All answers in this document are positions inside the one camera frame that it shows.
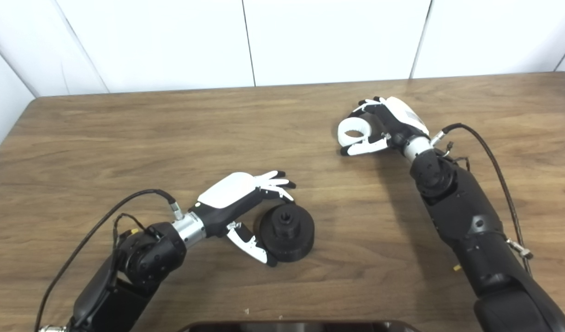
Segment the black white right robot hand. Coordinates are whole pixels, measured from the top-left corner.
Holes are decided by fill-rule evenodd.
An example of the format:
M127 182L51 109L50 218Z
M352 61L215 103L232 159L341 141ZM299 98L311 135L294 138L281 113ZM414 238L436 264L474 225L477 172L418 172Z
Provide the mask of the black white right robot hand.
M427 126L396 97L360 101L359 106L340 122L338 139L342 156L391 148L413 162L420 154L432 149Z

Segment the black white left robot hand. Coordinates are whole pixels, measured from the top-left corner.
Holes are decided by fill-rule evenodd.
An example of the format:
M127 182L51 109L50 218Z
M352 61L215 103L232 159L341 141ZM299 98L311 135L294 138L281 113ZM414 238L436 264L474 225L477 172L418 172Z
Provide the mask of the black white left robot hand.
M285 172L274 170L260 176L234 172L200 194L188 212L202 222L202 237L227 237L252 258L269 267L278 264L257 236L238 219L263 200L293 203L287 189L295 189Z

